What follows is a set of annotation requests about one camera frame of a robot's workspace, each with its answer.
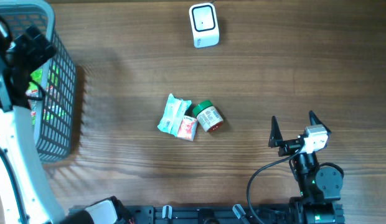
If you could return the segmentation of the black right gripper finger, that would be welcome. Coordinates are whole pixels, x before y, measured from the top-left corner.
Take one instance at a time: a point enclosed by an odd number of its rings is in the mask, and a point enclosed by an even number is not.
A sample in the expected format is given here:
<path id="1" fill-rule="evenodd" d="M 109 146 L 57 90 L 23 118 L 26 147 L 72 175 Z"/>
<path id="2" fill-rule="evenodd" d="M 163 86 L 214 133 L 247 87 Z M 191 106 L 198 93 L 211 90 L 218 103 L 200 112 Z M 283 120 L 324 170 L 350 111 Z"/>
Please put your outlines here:
<path id="1" fill-rule="evenodd" d="M 283 145 L 283 137 L 276 116 L 271 117 L 271 132 L 268 141 L 269 147 L 280 147 Z"/>
<path id="2" fill-rule="evenodd" d="M 311 110 L 309 111 L 309 121 L 311 123 L 311 126 L 314 126 L 314 125 L 322 125 L 328 134 L 331 134 L 331 130 L 315 115 L 314 111 Z"/>

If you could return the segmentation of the green snack bag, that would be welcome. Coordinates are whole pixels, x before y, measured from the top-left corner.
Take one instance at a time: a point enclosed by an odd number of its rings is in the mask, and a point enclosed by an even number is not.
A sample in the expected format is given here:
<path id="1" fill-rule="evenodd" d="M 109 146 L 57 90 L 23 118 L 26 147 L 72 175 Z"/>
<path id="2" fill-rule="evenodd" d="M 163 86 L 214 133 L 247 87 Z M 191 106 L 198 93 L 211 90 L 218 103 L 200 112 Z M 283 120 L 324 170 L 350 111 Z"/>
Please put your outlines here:
<path id="1" fill-rule="evenodd" d="M 42 81 L 42 69 L 39 68 L 37 70 L 35 70 L 34 72 L 31 73 L 31 78 L 33 81 L 35 81 L 36 83 L 38 84 L 41 84 L 41 81 Z M 33 82 L 30 82 L 29 83 L 29 87 L 28 87 L 28 90 L 38 90 L 38 87 L 36 84 L 34 84 Z"/>

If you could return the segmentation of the green lid jar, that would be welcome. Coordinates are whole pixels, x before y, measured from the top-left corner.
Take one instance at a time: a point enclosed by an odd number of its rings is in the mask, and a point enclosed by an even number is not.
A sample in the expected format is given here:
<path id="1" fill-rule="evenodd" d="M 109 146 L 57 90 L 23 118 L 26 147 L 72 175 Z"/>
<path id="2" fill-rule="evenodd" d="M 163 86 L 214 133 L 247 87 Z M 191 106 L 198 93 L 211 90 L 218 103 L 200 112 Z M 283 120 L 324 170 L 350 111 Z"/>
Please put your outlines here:
<path id="1" fill-rule="evenodd" d="M 210 100 L 199 103 L 193 108 L 192 112 L 207 133 L 219 129 L 224 123 L 223 117 L 221 117 L 220 113 Z"/>

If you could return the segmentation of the red Kleenex tissue pack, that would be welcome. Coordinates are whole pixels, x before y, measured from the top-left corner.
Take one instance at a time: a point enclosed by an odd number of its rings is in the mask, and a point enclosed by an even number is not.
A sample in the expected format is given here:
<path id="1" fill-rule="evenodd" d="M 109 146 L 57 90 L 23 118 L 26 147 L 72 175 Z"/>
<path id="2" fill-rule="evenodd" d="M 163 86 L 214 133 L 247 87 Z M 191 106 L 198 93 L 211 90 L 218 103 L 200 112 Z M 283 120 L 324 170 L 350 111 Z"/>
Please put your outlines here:
<path id="1" fill-rule="evenodd" d="M 197 119 L 190 116 L 184 116 L 177 132 L 177 137 L 179 139 L 193 141 L 197 130 L 197 125 Z"/>

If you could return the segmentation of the mint green wipes pack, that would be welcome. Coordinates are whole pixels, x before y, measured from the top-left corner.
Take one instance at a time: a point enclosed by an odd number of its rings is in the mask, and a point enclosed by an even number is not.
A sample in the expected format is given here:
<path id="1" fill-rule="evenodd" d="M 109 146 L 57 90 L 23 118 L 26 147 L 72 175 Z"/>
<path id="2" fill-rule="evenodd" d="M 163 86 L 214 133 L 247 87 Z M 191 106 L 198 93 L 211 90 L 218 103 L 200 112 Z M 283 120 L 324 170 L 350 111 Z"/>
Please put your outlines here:
<path id="1" fill-rule="evenodd" d="M 169 94 L 164 114 L 158 124 L 158 129 L 164 133 L 177 137 L 186 111 L 190 108 L 191 100 L 175 98 L 172 93 Z"/>

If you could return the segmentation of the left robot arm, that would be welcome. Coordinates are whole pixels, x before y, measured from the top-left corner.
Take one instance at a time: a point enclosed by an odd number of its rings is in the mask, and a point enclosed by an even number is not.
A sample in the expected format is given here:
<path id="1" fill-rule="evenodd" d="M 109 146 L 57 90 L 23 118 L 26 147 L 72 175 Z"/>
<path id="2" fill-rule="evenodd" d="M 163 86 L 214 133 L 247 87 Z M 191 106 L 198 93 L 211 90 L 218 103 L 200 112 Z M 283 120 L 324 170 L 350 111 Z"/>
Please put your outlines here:
<path id="1" fill-rule="evenodd" d="M 46 179 L 31 130 L 31 74 L 55 47 L 35 26 L 14 39 L 0 16 L 0 197 L 6 223 L 134 223 L 115 196 L 66 215 Z"/>

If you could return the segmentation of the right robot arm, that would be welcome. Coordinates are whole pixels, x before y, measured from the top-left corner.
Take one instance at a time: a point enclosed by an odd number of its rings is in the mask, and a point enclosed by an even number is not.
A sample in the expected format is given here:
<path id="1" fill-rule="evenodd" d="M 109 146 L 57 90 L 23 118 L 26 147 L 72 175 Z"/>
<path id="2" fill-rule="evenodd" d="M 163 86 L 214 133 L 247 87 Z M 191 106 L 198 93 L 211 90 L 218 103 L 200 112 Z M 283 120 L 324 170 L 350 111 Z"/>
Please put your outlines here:
<path id="1" fill-rule="evenodd" d="M 310 125 L 296 139 L 284 140 L 275 116 L 271 118 L 269 147 L 289 161 L 300 190 L 288 203 L 286 223 L 342 223 L 341 199 L 344 171 L 336 164 L 319 163 L 316 152 L 325 149 L 331 130 L 309 112 Z"/>

